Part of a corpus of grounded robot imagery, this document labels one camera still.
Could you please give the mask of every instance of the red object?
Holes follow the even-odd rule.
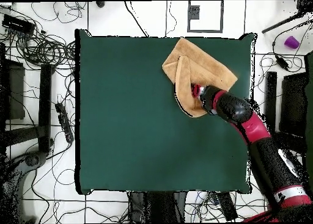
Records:
[[[312,203],[311,199],[301,185],[292,185],[280,188],[275,192],[274,196],[276,201],[281,204],[282,208]]]
[[[271,220],[268,221],[269,217],[271,217],[271,214],[269,214],[268,212],[263,212],[261,214],[257,214],[248,219],[245,219],[242,222],[279,222],[277,218],[272,218]]]
[[[220,91],[215,95],[214,100],[213,100],[213,104],[212,104],[213,110],[216,110],[216,104],[217,104],[219,98],[220,98],[224,93],[226,93],[225,90],[220,90]]]
[[[263,121],[255,112],[252,113],[252,117],[248,121],[242,123],[241,125],[245,129],[245,134],[251,143],[263,138],[271,137],[267,128],[263,124]]]
[[[212,108],[216,110],[216,105],[219,100],[219,98],[226,93],[225,90],[220,90],[214,97]],[[265,127],[263,121],[260,119],[260,117],[253,112],[251,118],[241,124],[242,127],[245,129],[245,135],[248,138],[250,143],[254,143],[260,139],[263,138],[269,138],[271,137],[270,133],[267,131],[267,128]],[[244,139],[246,143],[246,139],[243,137],[243,133],[236,127],[237,131],[240,133],[242,138]]]
[[[194,85],[191,85],[191,91],[192,91],[192,94],[193,94],[193,97],[194,98],[197,98],[200,94],[200,85],[197,85],[197,84],[194,84]]]

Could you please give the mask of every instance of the tan cloth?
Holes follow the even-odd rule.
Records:
[[[193,98],[191,84],[214,85],[228,91],[237,80],[226,66],[184,38],[177,42],[162,69],[175,84],[180,108],[191,117],[206,114],[201,102]]]

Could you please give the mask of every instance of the black cable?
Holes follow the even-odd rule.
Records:
[[[54,179],[56,180],[56,182],[58,182],[59,184],[62,184],[63,186],[68,186],[68,185],[70,185],[70,184],[64,184],[64,183],[58,181],[57,179],[60,177],[60,175],[61,175],[63,172],[65,172],[65,171],[67,171],[67,170],[71,170],[71,171],[74,171],[74,170],[68,168],[68,169],[62,171],[61,174],[60,174],[58,177],[56,177],[56,175],[55,175],[54,172],[53,172],[53,168],[54,168],[54,166],[56,165],[56,164],[53,165],[54,146],[55,146],[55,143],[56,143],[55,139],[56,139],[56,137],[57,137],[60,133],[62,133],[62,132],[64,132],[64,131],[59,131],[59,132],[56,134],[56,136],[54,137],[53,151],[52,151],[52,157],[51,157],[51,171],[52,171],[52,175],[53,175]]]
[[[65,151],[67,151],[71,146],[72,146],[72,143],[69,144],[69,145],[66,147],[66,149],[64,149],[63,151],[60,151],[59,153],[54,154],[53,157],[55,157],[55,156],[57,156],[57,155],[59,155],[59,154],[65,152]],[[48,170],[34,185],[36,185],[36,184],[37,184],[43,177],[45,177],[50,171],[51,171],[51,169]],[[31,190],[31,188],[28,188],[28,190],[26,190],[26,191],[23,193],[23,195],[24,195],[26,192],[28,192],[29,190]]]
[[[200,194],[201,194],[202,192],[207,193],[207,196],[206,196],[205,198],[202,198],[202,197],[200,196]],[[200,197],[200,198],[202,199],[202,202],[201,202],[200,204],[196,204],[196,205],[191,205],[191,204],[190,204],[190,205],[194,208],[194,209],[193,209],[193,212],[192,212],[191,214],[185,210],[185,213],[187,213],[188,215],[191,216],[191,218],[190,218],[190,222],[191,222],[191,223],[193,223],[193,222],[195,221],[196,215],[199,217],[200,222],[202,222],[203,220],[204,220],[204,221],[208,221],[208,220],[206,220],[205,218],[203,218],[203,215],[206,216],[207,214],[211,214],[211,216],[213,217],[213,219],[215,219],[217,222],[219,222],[219,219],[224,218],[224,217],[220,218],[220,215],[222,215],[223,213],[221,213],[219,216],[216,217],[215,215],[213,215],[213,214],[209,211],[208,207],[209,207],[210,209],[217,210],[217,211],[221,212],[220,209],[214,209],[214,208],[210,207],[210,205],[209,205],[209,202],[210,202],[209,193],[210,193],[210,192],[207,192],[207,191],[198,191],[196,201],[197,201],[198,197]]]
[[[44,199],[43,197],[41,197],[41,196],[40,196],[39,194],[37,194],[37,192],[35,191],[35,189],[34,189],[34,182],[35,182],[36,177],[37,177],[37,169],[35,169],[35,177],[34,177],[34,179],[32,180],[31,189],[32,189],[32,191],[33,191],[33,193],[34,193],[35,195],[37,195],[39,198],[41,198],[42,200],[44,200],[44,201],[48,204],[48,207],[47,207],[45,213],[42,215],[42,217],[41,217],[40,220],[39,220],[39,223],[38,223],[38,224],[41,224],[43,217],[44,217],[44,216],[46,215],[46,213],[48,212],[48,209],[49,209],[49,207],[50,207],[50,204],[49,204],[49,202],[48,202],[46,199]]]
[[[242,194],[240,194],[240,198],[242,199],[242,201],[244,202],[244,204],[248,206],[248,204],[247,204],[247,203],[245,202],[245,200],[242,198]],[[256,214],[259,214],[255,209],[253,209],[253,208],[250,208],[250,209],[253,210],[253,211],[255,211]]]
[[[166,33],[165,37],[166,37],[170,32],[173,32],[173,31],[175,30],[175,28],[176,28],[176,25],[177,25],[177,20],[176,20],[176,18],[172,15],[172,13],[171,13],[171,7],[172,7],[172,1],[171,1],[170,5],[169,5],[169,14],[170,14],[171,17],[173,17],[173,19],[175,20],[175,26],[174,26],[174,28],[173,28],[172,30],[170,30],[169,32]]]
[[[305,22],[303,22],[303,23],[297,24],[296,26],[294,26],[294,27],[292,27],[292,28],[290,28],[290,29],[287,29],[287,30],[285,30],[285,31],[282,31],[281,33],[279,33],[279,34],[275,37],[275,39],[274,39],[274,41],[273,41],[273,43],[272,43],[273,54],[275,55],[276,61],[278,62],[279,66],[281,66],[281,67],[282,67],[283,69],[285,69],[286,71],[289,71],[289,72],[292,72],[292,73],[296,73],[296,72],[300,71],[300,70],[303,68],[303,67],[302,67],[303,62],[302,62],[302,60],[301,60],[299,57],[296,57],[296,54],[298,53],[298,51],[299,51],[299,49],[300,49],[300,46],[301,46],[301,44],[302,44],[302,42],[303,42],[303,39],[304,39],[304,36],[306,35],[307,31],[308,31],[308,30],[310,29],[310,27],[312,26],[312,22],[313,22],[313,20],[308,20],[308,21],[305,21]],[[299,27],[301,27],[301,26],[303,26],[303,25],[305,25],[305,24],[309,24],[309,23],[310,23],[310,25],[309,25],[309,27],[306,29],[306,32],[303,34],[302,39],[301,39],[301,42],[300,42],[300,44],[299,44],[299,47],[297,48],[297,51],[296,51],[295,55],[294,55],[293,58],[292,58],[292,63],[293,63],[296,67],[298,67],[298,69],[295,70],[295,71],[290,71],[291,67],[288,66],[288,65],[287,65],[287,62],[283,59],[283,58],[286,59],[286,58],[288,58],[288,57],[275,53],[274,47],[275,47],[275,44],[276,44],[276,39],[277,39],[280,35],[282,35],[283,33],[286,33],[286,32],[288,32],[288,31],[293,30],[294,28],[299,28]],[[300,60],[300,62],[301,62],[301,65],[300,65],[300,66],[298,66],[298,65],[295,63],[295,59]]]
[[[61,174],[63,174],[64,172],[66,172],[66,171],[74,171],[74,170],[72,170],[72,169],[70,169],[70,168],[67,168],[67,169],[65,169],[65,170],[63,170],[58,176],[57,176],[57,178],[56,178],[56,182],[54,183],[54,188],[53,188],[53,200],[54,200],[54,204],[53,204],[53,208],[55,208],[55,206],[56,206],[56,184],[57,184],[57,182],[59,183],[59,184],[62,184],[63,186],[69,186],[69,185],[71,185],[71,184],[74,184],[75,183],[75,181],[73,181],[73,182],[71,182],[70,184],[64,184],[64,183],[61,183],[61,182],[59,182],[58,181],[58,179],[59,179],[59,177],[61,176]],[[52,216],[54,216],[54,218],[56,219],[56,221],[57,221],[57,210],[59,209],[59,203],[57,204],[57,208],[56,208],[56,210],[53,210],[53,215]]]
[[[32,122],[32,125],[33,125],[33,126],[35,127],[35,129],[36,129],[37,138],[39,138],[38,129],[37,129],[36,125],[35,125],[35,122],[33,121],[32,117],[31,117],[31,115],[30,115],[28,109],[26,108],[26,106],[25,106],[22,102],[19,102],[19,101],[18,101],[16,98],[14,98],[11,94],[10,94],[10,97],[13,98],[17,103],[21,104],[21,105],[25,108],[25,110],[26,110],[26,112],[27,112],[27,114],[28,114],[28,116],[29,116],[29,119],[30,119],[31,122]]]
[[[144,33],[145,37],[149,37],[149,35],[142,29],[142,27],[140,26],[140,24],[138,23],[137,19],[134,17],[134,14],[131,13],[131,11],[129,10],[129,8],[127,7],[126,1],[124,1],[125,7],[127,9],[127,11],[130,13],[130,15],[134,18],[136,24],[139,26],[140,30],[142,31],[142,33]]]
[[[75,42],[66,44],[66,41],[57,35],[43,35],[35,30],[34,36],[20,37],[14,35],[10,44],[15,41],[15,47],[20,55],[31,68],[31,70],[36,70],[32,68],[29,64],[41,66],[44,63],[50,63],[54,67],[59,65],[69,64],[69,60],[74,60],[74,49],[73,45]]]
[[[32,9],[32,11],[34,11],[34,13],[35,13],[39,18],[41,18],[42,20],[45,20],[45,21],[59,20],[62,24],[67,24],[67,23],[74,22],[74,21],[77,20],[78,18],[82,18],[82,17],[83,17],[82,10],[84,10],[84,8],[85,8],[85,6],[86,6],[86,4],[87,4],[87,2],[85,2],[85,4],[84,4],[83,6],[81,6],[78,2],[75,2],[75,5],[74,5],[74,6],[69,6],[66,2],[64,2],[64,6],[69,9],[69,10],[67,11],[67,14],[69,14],[69,15],[71,15],[71,16],[75,16],[76,18],[74,18],[73,20],[70,20],[70,21],[61,21],[60,18],[59,18],[59,13],[60,13],[60,12],[57,12],[57,11],[56,11],[56,7],[55,7],[55,6],[56,6],[56,3],[57,3],[57,2],[55,2],[55,3],[53,4],[53,11],[54,11],[54,14],[56,15],[56,17],[53,18],[52,20],[48,20],[48,19],[46,19],[46,18],[42,18],[41,16],[39,16],[39,15],[37,14],[37,12],[35,11],[35,9],[34,9],[34,3],[33,3],[33,2],[31,3],[31,9]],[[78,14],[72,14],[72,13],[71,13],[72,11],[77,11]]]
[[[80,209],[80,210],[78,210],[78,211],[75,211],[75,212],[65,212],[65,213],[62,214],[61,217],[57,220],[56,224],[60,223],[60,220],[61,220],[61,218],[62,218],[63,216],[65,216],[65,215],[67,215],[67,214],[76,214],[76,213],[78,213],[78,212],[84,211],[85,209],[90,209],[91,211],[93,211],[94,213],[98,214],[99,216],[102,216],[102,217],[106,218],[105,221],[109,220],[110,222],[119,223],[119,218],[118,218],[118,216],[111,216],[111,217],[108,217],[108,216],[106,216],[106,215],[103,215],[103,214],[97,212],[95,209],[93,209],[93,208],[91,208],[91,207],[85,207],[85,208],[82,208],[82,209]],[[113,221],[113,220],[111,220],[112,218],[117,218],[118,221]]]

